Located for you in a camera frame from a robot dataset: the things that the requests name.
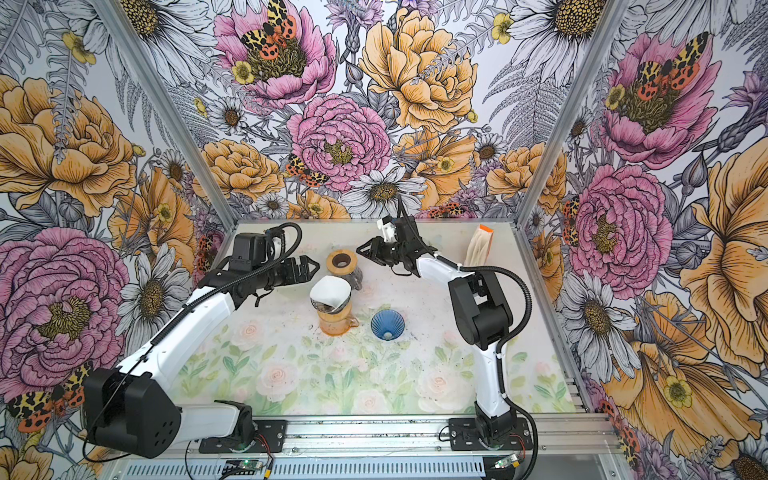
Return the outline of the clear grey glass pitcher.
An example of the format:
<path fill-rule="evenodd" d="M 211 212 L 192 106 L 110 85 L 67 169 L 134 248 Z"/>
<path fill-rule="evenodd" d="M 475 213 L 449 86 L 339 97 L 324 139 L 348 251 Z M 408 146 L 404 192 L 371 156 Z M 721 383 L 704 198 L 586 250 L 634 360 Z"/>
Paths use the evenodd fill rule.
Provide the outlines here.
<path fill-rule="evenodd" d="M 360 291 L 363 287 L 363 273 L 359 267 L 340 269 L 336 276 L 344 279 L 353 290 Z"/>

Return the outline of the single white coffee filter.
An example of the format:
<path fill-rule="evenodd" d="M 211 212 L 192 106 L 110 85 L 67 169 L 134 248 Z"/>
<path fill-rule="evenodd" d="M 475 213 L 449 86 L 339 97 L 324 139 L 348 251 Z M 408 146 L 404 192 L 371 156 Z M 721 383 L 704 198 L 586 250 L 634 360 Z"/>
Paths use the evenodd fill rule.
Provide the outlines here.
<path fill-rule="evenodd" d="M 324 276 L 310 290 L 312 307 L 318 312 L 338 313 L 349 303 L 352 288 L 342 278 Z"/>

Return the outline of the orange glass pitcher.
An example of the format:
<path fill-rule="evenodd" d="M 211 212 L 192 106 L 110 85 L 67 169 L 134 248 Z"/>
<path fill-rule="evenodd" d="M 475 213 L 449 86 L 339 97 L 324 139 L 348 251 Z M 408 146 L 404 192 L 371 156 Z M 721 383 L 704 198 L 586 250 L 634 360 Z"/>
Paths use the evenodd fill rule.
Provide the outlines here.
<path fill-rule="evenodd" d="M 359 321 L 349 308 L 345 308 L 338 313 L 318 312 L 317 315 L 321 331 L 329 336 L 341 336 L 350 329 L 359 326 Z"/>

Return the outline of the blue glass dripper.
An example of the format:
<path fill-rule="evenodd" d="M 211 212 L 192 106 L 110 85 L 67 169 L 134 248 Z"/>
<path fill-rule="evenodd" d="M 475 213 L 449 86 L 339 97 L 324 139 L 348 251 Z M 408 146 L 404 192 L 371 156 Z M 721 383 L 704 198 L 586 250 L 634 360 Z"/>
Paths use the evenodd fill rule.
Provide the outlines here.
<path fill-rule="evenodd" d="M 370 323 L 373 335 L 382 341 L 398 339 L 405 331 L 404 317 L 392 309 L 376 312 Z"/>

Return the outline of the white coffee filter stack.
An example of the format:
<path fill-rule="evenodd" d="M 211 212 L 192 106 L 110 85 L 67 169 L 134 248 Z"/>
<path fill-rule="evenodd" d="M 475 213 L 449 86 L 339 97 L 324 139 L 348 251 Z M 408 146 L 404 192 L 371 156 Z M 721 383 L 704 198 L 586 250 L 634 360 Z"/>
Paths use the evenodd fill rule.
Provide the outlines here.
<path fill-rule="evenodd" d="M 485 265 L 492 248 L 493 238 L 494 230 L 480 224 L 467 247 L 464 265 L 471 267 Z"/>

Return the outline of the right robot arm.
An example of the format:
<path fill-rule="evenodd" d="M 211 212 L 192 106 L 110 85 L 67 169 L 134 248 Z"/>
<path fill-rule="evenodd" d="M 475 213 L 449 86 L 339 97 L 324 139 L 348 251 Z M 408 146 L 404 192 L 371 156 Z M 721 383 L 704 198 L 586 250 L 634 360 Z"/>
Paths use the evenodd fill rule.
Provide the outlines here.
<path fill-rule="evenodd" d="M 356 253 L 393 268 L 401 265 L 418 278 L 447 287 L 457 330 L 474 347 L 475 425 L 480 439 L 490 446 L 501 442 L 518 426 L 522 410 L 507 393 L 503 358 L 505 345 L 527 326 L 532 297 L 526 282 L 517 274 L 496 266 L 464 266 L 427 245 L 412 216 L 389 215 L 377 221 L 380 234 L 360 245 Z M 497 276 L 513 280 L 524 297 L 522 318 L 514 315 Z"/>

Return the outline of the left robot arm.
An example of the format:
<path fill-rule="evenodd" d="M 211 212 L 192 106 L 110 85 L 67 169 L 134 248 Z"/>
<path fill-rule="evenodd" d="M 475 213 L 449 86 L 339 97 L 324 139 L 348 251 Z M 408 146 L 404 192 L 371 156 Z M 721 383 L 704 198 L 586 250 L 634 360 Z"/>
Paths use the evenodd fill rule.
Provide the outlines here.
<path fill-rule="evenodd" d="M 250 406 L 232 400 L 180 405 L 169 391 L 190 357 L 249 296 L 305 284 L 319 269 L 316 261 L 301 255 L 247 271 L 210 271 L 150 340 L 115 367 L 98 368 L 85 380 L 87 442 L 144 458 L 194 440 L 250 446 L 256 437 Z"/>

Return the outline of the green circuit board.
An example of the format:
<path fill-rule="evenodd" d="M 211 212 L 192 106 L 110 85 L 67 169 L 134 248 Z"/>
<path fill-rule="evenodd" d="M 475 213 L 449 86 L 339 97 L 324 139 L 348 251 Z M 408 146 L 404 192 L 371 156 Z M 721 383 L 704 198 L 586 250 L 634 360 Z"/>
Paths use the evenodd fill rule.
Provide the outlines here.
<path fill-rule="evenodd" d="M 265 467 L 266 464 L 258 459 L 227 460 L 224 463 L 221 477 L 227 478 L 229 476 L 237 475 L 253 476 L 261 474 Z"/>

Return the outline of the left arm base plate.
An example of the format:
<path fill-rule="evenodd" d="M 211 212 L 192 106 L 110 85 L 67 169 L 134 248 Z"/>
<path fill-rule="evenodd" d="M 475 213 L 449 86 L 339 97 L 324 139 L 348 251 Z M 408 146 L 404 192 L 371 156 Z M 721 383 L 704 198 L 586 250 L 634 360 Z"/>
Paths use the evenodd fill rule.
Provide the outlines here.
<path fill-rule="evenodd" d="M 286 420 L 255 420 L 254 438 L 248 442 L 237 442 L 229 438 L 206 438 L 200 441 L 201 454 L 253 454 L 283 451 L 288 422 Z"/>

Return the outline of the aluminium mounting rail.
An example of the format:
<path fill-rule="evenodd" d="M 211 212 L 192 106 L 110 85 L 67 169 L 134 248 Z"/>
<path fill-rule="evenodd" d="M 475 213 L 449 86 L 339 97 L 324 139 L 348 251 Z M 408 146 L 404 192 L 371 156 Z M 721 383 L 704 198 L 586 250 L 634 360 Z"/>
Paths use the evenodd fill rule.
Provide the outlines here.
<path fill-rule="evenodd" d="M 603 414 L 544 413 L 533 416 L 533 450 L 452 451 L 447 423 L 471 415 L 377 415 L 256 417 L 255 420 L 286 420 L 286 440 L 276 459 L 321 457 L 414 457 L 607 455 L 621 452 L 614 428 Z"/>

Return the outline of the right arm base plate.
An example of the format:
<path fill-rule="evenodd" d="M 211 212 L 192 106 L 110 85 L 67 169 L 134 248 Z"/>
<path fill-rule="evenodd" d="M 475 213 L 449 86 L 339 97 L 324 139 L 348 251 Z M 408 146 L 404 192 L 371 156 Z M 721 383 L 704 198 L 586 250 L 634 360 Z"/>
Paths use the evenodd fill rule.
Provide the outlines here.
<path fill-rule="evenodd" d="M 447 423 L 447 438 L 452 451 L 519 451 L 525 449 L 528 453 L 533 450 L 534 441 L 529 423 L 518 418 L 515 427 L 506 434 L 494 440 L 485 442 L 481 432 L 472 417 L 454 417 Z"/>

